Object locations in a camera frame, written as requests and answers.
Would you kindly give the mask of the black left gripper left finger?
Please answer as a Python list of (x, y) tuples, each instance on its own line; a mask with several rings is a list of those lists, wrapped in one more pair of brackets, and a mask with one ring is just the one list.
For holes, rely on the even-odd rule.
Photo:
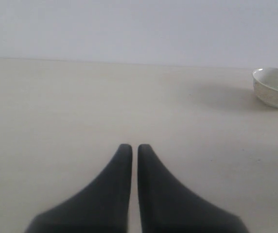
[(103, 171), (65, 202), (37, 215), (28, 233), (125, 233), (132, 179), (132, 147), (119, 145)]

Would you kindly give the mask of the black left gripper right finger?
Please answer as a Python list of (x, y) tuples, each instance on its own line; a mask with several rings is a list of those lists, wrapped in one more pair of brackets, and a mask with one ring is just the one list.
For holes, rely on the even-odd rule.
[(138, 147), (138, 198), (144, 233), (246, 233), (236, 215), (184, 186), (149, 144)]

